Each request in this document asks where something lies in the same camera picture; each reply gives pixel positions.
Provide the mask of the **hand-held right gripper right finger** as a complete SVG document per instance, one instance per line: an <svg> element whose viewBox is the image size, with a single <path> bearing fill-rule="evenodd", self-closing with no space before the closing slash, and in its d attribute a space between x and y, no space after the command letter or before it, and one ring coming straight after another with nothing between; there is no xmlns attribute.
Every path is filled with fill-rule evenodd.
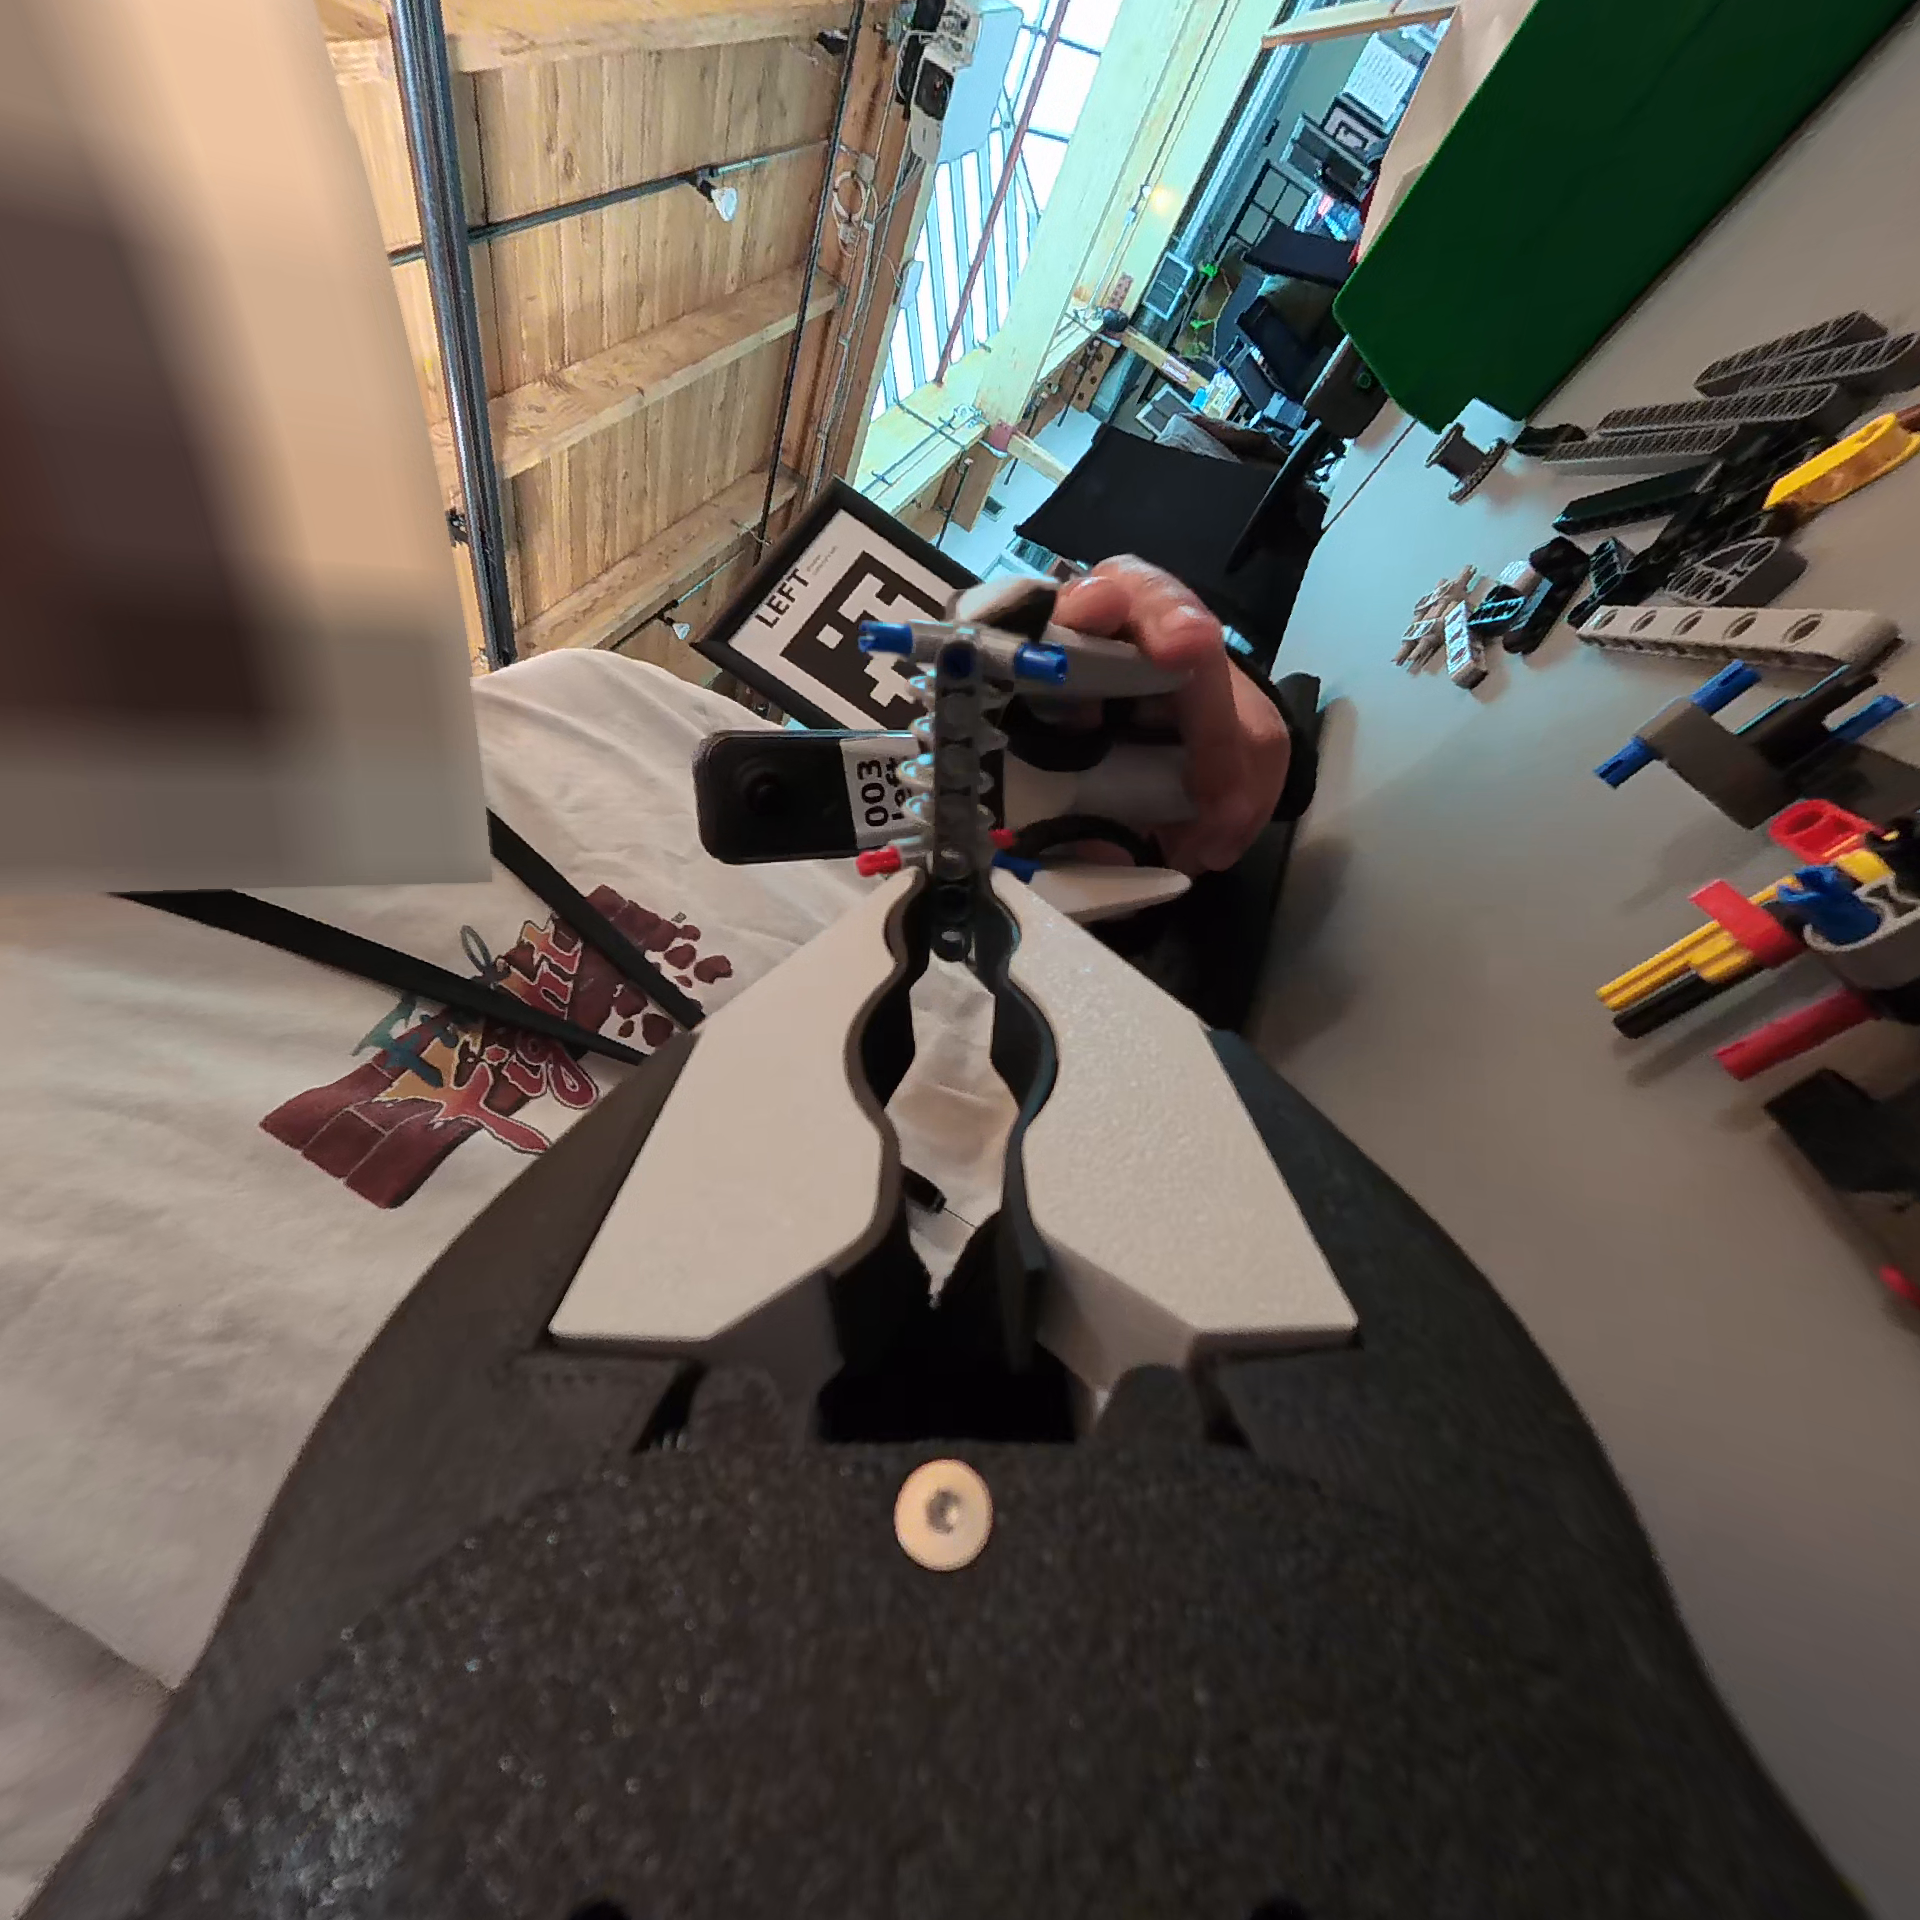
<svg viewBox="0 0 1920 1920"><path fill-rule="evenodd" d="M1358 1312L1202 1020L995 874L1009 995L1050 1076L1009 1145L1039 1235L1039 1345L1105 1398L1141 1368L1339 1348Z"/></svg>

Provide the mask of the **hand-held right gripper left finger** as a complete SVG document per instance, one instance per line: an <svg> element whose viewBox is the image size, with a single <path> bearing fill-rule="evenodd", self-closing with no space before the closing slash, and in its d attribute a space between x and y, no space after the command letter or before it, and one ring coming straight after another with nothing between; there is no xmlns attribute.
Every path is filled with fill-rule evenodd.
<svg viewBox="0 0 1920 1920"><path fill-rule="evenodd" d="M840 1365L831 1284L887 1232L898 1149L856 1044L904 976L901 870L694 1035L547 1334L706 1365Z"/></svg>

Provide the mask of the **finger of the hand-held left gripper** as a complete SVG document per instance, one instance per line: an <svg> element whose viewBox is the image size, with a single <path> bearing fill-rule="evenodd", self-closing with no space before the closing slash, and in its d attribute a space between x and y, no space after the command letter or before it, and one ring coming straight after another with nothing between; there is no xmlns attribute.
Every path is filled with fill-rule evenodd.
<svg viewBox="0 0 1920 1920"><path fill-rule="evenodd" d="M1058 598L1059 587L1042 579L995 579L952 596L952 624L971 637L986 682L1075 702L1163 698L1186 682L1128 640L1066 629Z"/></svg>
<svg viewBox="0 0 1920 1920"><path fill-rule="evenodd" d="M1042 861L1025 886L1066 921L1119 921L1182 901L1192 882L1160 867Z"/></svg>

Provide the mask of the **grey lego connector blue pins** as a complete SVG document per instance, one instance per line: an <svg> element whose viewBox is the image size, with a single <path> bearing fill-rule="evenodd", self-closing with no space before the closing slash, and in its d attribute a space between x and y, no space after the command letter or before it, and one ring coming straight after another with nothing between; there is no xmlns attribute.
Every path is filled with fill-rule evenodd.
<svg viewBox="0 0 1920 1920"><path fill-rule="evenodd" d="M855 637L863 657L909 661L923 672L952 657L959 672L1001 685L1058 691L1066 688L1072 676L1070 646L1065 637L1050 635L1050 629L1025 635L975 622L863 619Z"/></svg>

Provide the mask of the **grey lego shock absorber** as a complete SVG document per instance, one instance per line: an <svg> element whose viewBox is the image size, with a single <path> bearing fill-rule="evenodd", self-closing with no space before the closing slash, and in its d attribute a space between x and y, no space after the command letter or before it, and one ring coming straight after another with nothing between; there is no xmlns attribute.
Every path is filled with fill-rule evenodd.
<svg viewBox="0 0 1920 1920"><path fill-rule="evenodd" d="M974 947L965 965L981 955L989 918L989 891L994 874L1009 874L1025 880L1039 865L1037 814L1021 812L1015 802L1011 738L1005 731L1008 702L991 688L982 694L982 788L981 801L991 818L991 865L981 876L974 921ZM853 869L859 878L881 880L901 874L917 874L923 893L923 947L931 953L930 933L930 885L927 885L927 708L909 731L898 736L862 736L843 748L843 774L848 812L853 818L855 851Z"/></svg>

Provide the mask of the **small light grey lego connector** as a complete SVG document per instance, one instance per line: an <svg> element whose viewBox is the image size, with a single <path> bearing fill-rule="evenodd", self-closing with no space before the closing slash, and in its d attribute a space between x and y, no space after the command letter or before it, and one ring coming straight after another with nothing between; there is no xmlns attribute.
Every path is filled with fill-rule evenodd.
<svg viewBox="0 0 1920 1920"><path fill-rule="evenodd" d="M1394 653L1394 666L1405 672L1431 667L1462 691L1475 691L1485 684L1485 650L1471 626L1471 616L1485 587L1481 571L1466 565L1421 594Z"/></svg>

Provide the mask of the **small black lego connector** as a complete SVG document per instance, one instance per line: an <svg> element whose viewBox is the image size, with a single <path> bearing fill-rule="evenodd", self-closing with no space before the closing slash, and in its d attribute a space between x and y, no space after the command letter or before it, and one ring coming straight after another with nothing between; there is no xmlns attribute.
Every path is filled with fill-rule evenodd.
<svg viewBox="0 0 1920 1920"><path fill-rule="evenodd" d="M1587 580L1593 554L1555 534L1501 566L1470 616L1470 630L1511 657L1531 657Z"/></svg>

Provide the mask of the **pile of black lego beams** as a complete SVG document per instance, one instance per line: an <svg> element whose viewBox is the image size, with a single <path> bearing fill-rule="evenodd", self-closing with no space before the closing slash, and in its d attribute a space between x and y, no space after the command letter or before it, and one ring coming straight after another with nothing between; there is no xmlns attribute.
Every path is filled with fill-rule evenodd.
<svg viewBox="0 0 1920 1920"><path fill-rule="evenodd" d="M1682 401L1617 408L1594 426L1536 424L1513 450L1536 465L1626 474L1554 518L1578 590L1569 626L1621 609L1762 609L1806 569L1811 516L1798 470L1839 450L1872 401L1914 393L1914 330L1846 310L1707 363Z"/></svg>

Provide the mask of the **yellow lego connector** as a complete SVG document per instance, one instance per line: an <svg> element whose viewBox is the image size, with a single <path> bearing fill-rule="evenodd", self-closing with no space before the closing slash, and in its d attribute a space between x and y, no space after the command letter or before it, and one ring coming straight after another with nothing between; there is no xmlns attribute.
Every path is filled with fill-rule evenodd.
<svg viewBox="0 0 1920 1920"><path fill-rule="evenodd" d="M1767 491L1762 509L1806 521L1817 513L1872 488L1917 457L1917 435L1909 437L1893 417L1873 417L1858 430L1784 470Z"/></svg>

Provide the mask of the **person's left hand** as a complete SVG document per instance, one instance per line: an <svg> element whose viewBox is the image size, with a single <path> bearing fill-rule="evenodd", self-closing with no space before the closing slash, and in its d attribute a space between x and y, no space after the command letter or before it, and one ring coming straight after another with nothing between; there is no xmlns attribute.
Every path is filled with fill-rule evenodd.
<svg viewBox="0 0 1920 1920"><path fill-rule="evenodd" d="M1175 676L1169 724L1184 744L1191 817L1152 830L1169 869L1191 878L1239 865L1278 814L1291 764L1281 712L1232 664L1224 630L1175 576L1113 557L1058 593L1074 634L1123 640Z"/></svg>

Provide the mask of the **black framed marker sign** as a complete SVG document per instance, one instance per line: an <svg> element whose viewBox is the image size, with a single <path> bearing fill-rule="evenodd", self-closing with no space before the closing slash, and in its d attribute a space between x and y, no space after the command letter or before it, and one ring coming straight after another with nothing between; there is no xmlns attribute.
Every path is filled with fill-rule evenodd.
<svg viewBox="0 0 1920 1920"><path fill-rule="evenodd" d="M909 731L909 664L859 630L945 617L974 571L840 481L813 498L691 650L803 729Z"/></svg>

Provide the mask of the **white printed t-shirt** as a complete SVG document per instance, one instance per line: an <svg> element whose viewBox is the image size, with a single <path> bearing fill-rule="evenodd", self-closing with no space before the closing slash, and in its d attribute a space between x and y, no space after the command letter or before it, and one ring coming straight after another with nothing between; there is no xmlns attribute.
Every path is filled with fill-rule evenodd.
<svg viewBox="0 0 1920 1920"><path fill-rule="evenodd" d="M862 891L843 861L731 869L703 851L696 749L773 728L718 691L552 653L478 680L470 707L490 810L709 1014ZM640 1057L679 1033L497 865L270 898ZM370 1339L631 1072L110 897L3 897L2 961L15 1916L198 1660Z"/></svg>

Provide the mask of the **grey metal pipe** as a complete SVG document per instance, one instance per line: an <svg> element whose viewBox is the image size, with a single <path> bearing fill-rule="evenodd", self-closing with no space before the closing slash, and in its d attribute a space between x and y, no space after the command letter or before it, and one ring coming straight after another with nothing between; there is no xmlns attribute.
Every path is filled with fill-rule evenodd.
<svg viewBox="0 0 1920 1920"><path fill-rule="evenodd" d="M442 12L391 2L391 44L407 130L427 298L433 314L453 462L486 669L518 658L488 411L488 378L472 289L472 228Z"/></svg>

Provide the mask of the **green storage box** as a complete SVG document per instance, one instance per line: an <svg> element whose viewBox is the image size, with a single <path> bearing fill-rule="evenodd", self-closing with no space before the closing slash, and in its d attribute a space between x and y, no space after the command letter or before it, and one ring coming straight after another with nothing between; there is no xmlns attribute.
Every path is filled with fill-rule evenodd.
<svg viewBox="0 0 1920 1920"><path fill-rule="evenodd" d="M1909 9L1536 2L1334 321L1418 426L1528 417Z"/></svg>

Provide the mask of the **partly built Technic model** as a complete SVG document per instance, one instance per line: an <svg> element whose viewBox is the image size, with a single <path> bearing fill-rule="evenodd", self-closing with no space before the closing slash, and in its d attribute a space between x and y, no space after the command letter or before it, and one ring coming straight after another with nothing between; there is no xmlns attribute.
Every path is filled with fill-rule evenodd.
<svg viewBox="0 0 1920 1920"><path fill-rule="evenodd" d="M1643 1040L1734 987L1811 969L1822 990L1713 1050L1736 1083L1798 1066L1872 1025L1917 1026L1914 814L1893 822L1831 801L1787 805L1769 825L1787 876L1754 893L1710 880L1691 893L1694 926L1594 990L1621 1040ZM1883 1290L1917 1307L1917 1092L1873 1094L1819 1068L1765 1102L1794 1156L1846 1213Z"/></svg>

